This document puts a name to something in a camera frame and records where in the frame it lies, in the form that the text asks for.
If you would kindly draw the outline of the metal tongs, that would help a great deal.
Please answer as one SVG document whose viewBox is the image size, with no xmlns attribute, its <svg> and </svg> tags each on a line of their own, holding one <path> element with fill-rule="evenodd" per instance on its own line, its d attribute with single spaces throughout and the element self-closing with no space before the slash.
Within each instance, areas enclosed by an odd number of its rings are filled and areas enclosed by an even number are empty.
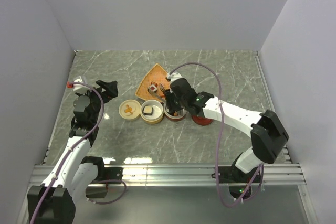
<svg viewBox="0 0 336 224">
<path fill-rule="evenodd" d="M 149 93 L 151 96 L 153 96 L 153 97 L 155 97 L 156 99 L 158 99 L 161 103 L 163 103 L 164 105 L 166 105 L 166 100 L 165 100 L 164 98 L 159 97 L 159 89 L 157 89 L 157 92 L 156 92 L 156 93 L 151 92 L 151 91 L 148 90 L 148 93 Z"/>
</svg>

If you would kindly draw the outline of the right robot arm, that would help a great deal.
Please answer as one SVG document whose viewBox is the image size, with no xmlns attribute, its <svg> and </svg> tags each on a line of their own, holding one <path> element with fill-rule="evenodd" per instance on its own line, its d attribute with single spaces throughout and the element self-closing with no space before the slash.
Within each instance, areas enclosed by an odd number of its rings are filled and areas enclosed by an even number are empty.
<svg viewBox="0 0 336 224">
<path fill-rule="evenodd" d="M 259 165 L 272 164 L 289 140 L 278 115 L 243 109 L 207 92 L 197 93 L 179 74 L 169 75 L 169 89 L 164 91 L 169 114 L 187 111 L 200 119 L 223 121 L 251 139 L 251 147 L 239 154 L 231 167 L 220 168 L 220 183 L 245 183 Z"/>
</svg>

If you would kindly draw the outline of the sushi roll red centre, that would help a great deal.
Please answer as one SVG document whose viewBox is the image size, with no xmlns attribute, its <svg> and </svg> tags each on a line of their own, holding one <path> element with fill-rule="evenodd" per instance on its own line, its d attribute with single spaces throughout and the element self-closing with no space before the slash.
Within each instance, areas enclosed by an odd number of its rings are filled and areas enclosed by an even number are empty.
<svg viewBox="0 0 336 224">
<path fill-rule="evenodd" d="M 157 89 L 157 86 L 156 86 L 156 85 L 152 84 L 152 85 L 150 85 L 150 86 L 148 87 L 148 90 L 151 91 L 151 92 L 156 93 L 158 89 Z"/>
</svg>

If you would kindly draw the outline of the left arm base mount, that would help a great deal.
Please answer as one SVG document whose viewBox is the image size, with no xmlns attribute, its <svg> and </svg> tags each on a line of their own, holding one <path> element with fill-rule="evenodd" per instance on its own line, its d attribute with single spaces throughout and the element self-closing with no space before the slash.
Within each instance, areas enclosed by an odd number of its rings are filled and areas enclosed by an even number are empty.
<svg viewBox="0 0 336 224">
<path fill-rule="evenodd" d="M 86 188 L 86 197 L 89 199 L 105 199 L 109 191 L 113 191 L 110 186 L 122 185 L 121 182 L 105 182 L 103 180 L 122 180 L 123 168 L 122 167 L 105 167 L 102 176 L 94 179 Z"/>
</svg>

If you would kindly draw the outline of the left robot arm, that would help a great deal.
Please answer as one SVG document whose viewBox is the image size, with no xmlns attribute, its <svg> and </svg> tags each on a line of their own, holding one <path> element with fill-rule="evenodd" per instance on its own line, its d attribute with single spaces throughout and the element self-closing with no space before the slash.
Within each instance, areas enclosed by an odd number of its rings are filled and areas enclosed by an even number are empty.
<svg viewBox="0 0 336 224">
<path fill-rule="evenodd" d="M 118 96 L 117 81 L 98 80 L 91 87 L 78 78 L 68 83 L 77 95 L 66 147 L 49 175 L 27 193 L 30 223 L 72 223 L 76 201 L 91 182 L 106 177 L 103 159 L 89 157 L 104 116 L 104 105 Z"/>
</svg>

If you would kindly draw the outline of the sushi roll green centre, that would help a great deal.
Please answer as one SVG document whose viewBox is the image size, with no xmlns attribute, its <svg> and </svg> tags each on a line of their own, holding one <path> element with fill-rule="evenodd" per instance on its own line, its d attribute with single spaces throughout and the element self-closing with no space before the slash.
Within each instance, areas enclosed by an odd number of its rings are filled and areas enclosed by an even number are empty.
<svg viewBox="0 0 336 224">
<path fill-rule="evenodd" d="M 150 105 L 146 105 L 143 110 L 142 110 L 142 113 L 144 115 L 152 115 L 153 114 L 153 107 L 150 106 Z"/>
</svg>

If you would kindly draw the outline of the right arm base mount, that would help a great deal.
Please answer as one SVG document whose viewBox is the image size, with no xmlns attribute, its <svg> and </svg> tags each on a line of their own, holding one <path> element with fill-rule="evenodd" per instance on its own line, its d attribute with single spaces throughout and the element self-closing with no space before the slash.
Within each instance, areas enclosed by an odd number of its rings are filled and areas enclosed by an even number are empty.
<svg viewBox="0 0 336 224">
<path fill-rule="evenodd" d="M 250 182 L 252 177 L 254 176 L 255 172 L 257 171 L 257 167 L 255 167 L 251 172 L 245 174 L 242 171 L 240 171 L 235 166 L 220 166 L 218 168 L 218 177 L 219 177 L 219 183 L 220 184 L 230 184 L 229 185 L 229 193 L 234 199 L 237 199 L 241 196 L 241 194 L 244 193 L 246 185 Z M 255 179 L 253 180 L 253 183 L 259 182 L 258 190 L 260 190 L 262 185 L 262 180 L 264 176 L 264 167 L 262 166 Z M 245 184 L 244 186 L 232 186 L 232 184 Z M 252 187 L 250 186 L 247 190 L 247 192 L 243 196 L 243 200 L 249 200 L 251 199 L 255 193 L 253 193 Z"/>
</svg>

